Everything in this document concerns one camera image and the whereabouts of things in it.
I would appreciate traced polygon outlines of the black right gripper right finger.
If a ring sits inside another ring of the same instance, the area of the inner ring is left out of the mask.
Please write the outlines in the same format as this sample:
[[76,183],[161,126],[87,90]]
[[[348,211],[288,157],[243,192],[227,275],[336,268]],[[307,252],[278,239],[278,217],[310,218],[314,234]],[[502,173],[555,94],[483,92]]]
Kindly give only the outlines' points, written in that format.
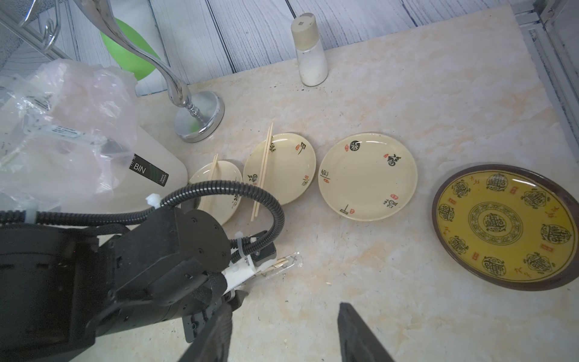
[[352,304],[340,303],[337,322],[343,362],[394,361]]

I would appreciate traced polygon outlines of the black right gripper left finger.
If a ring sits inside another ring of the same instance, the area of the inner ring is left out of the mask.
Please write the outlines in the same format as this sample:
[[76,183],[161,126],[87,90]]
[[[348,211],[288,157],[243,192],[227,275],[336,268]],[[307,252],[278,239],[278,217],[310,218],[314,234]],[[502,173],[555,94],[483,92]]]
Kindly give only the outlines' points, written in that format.
[[179,362],[227,362],[232,329],[232,308],[229,304],[221,305],[204,327],[200,336],[179,359]]

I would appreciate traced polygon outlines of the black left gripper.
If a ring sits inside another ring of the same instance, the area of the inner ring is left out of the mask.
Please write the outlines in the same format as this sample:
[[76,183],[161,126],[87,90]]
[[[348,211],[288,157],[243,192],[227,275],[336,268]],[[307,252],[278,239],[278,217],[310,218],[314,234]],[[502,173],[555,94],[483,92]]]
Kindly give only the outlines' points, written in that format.
[[206,309],[182,317],[186,342],[193,343],[196,339],[199,339],[203,329],[222,306],[229,305],[234,312],[242,306],[247,296],[248,292],[246,291],[232,290],[227,292],[220,300],[206,307]]

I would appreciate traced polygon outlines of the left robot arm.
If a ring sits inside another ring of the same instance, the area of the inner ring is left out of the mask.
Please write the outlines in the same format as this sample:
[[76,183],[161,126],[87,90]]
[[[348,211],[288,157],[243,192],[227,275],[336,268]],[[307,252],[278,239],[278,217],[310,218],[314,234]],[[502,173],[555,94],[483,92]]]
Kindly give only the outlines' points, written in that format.
[[1,359],[70,361],[101,336],[182,319],[184,361],[226,361],[231,258],[203,211],[154,211],[135,229],[1,229]]

